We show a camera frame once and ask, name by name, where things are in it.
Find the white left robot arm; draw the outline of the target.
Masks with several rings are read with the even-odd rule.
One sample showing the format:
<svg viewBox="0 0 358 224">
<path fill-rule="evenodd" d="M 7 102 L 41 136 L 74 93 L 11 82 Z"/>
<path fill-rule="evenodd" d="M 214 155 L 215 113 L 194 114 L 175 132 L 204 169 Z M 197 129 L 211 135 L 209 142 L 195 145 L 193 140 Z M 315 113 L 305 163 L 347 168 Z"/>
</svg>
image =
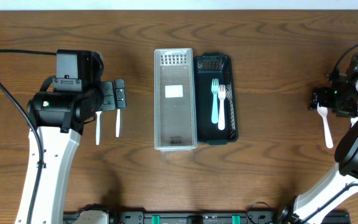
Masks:
<svg viewBox="0 0 358 224">
<path fill-rule="evenodd" d="M 57 73 L 27 104 L 29 162 L 16 223 L 62 223 L 70 169 L 86 123 L 115 110 L 99 52 L 58 50 Z"/>
</svg>

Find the white plastic fork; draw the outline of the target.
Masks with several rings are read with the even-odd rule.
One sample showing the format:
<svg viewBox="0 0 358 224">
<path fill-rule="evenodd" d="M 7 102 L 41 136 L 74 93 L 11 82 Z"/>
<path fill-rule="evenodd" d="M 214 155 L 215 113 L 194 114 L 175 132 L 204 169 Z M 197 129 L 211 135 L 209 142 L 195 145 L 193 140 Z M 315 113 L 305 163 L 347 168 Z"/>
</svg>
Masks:
<svg viewBox="0 0 358 224">
<path fill-rule="evenodd" d="M 358 121 L 358 110 L 357 110 L 357 116 L 350 119 L 351 127 L 353 127 L 353 125 L 355 125 L 357 121 Z"/>
<path fill-rule="evenodd" d="M 226 99 L 226 87 L 225 87 L 225 85 L 220 85 L 219 86 L 218 98 L 219 98 L 218 129 L 222 131 L 226 127 L 226 124 L 225 124 L 225 109 L 224 109 L 224 100 Z"/>
</svg>

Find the mint green plastic fork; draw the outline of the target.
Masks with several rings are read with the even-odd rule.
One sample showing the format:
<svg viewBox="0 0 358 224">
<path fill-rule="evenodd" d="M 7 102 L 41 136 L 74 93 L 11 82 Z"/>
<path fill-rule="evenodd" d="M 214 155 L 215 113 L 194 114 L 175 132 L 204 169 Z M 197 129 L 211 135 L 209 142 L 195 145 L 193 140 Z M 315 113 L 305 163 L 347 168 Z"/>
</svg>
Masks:
<svg viewBox="0 0 358 224">
<path fill-rule="evenodd" d="M 211 112 L 211 122 L 216 124 L 218 122 L 218 91 L 219 91 L 219 80 L 217 78 L 212 79 L 211 93 L 213 94 L 213 105 Z"/>
</svg>

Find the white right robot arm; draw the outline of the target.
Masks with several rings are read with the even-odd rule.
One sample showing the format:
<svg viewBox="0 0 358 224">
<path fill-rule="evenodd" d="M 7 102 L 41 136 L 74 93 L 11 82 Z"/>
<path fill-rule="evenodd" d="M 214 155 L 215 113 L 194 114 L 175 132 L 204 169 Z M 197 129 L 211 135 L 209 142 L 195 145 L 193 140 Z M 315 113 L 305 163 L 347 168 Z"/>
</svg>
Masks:
<svg viewBox="0 0 358 224">
<path fill-rule="evenodd" d="M 346 73 L 335 67 L 331 87 L 315 88 L 310 107 L 331 109 L 337 116 L 355 120 L 337 145 L 330 171 L 309 191 L 294 198 L 276 219 L 282 223 L 322 223 L 328 213 L 358 193 L 358 53 Z"/>
</svg>

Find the pale pink plastic spoon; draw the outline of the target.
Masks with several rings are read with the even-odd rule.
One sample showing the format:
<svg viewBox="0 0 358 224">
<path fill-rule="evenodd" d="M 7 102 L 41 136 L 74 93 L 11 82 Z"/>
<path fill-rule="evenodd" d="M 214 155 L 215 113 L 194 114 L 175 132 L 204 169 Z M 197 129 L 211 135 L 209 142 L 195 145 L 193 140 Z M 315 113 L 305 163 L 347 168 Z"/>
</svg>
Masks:
<svg viewBox="0 0 358 224">
<path fill-rule="evenodd" d="M 324 138 L 325 138 L 326 147 L 332 149 L 334 147 L 334 143 L 327 119 L 328 109 L 318 104 L 317 111 L 323 120 L 323 129 L 324 129 Z"/>
</svg>

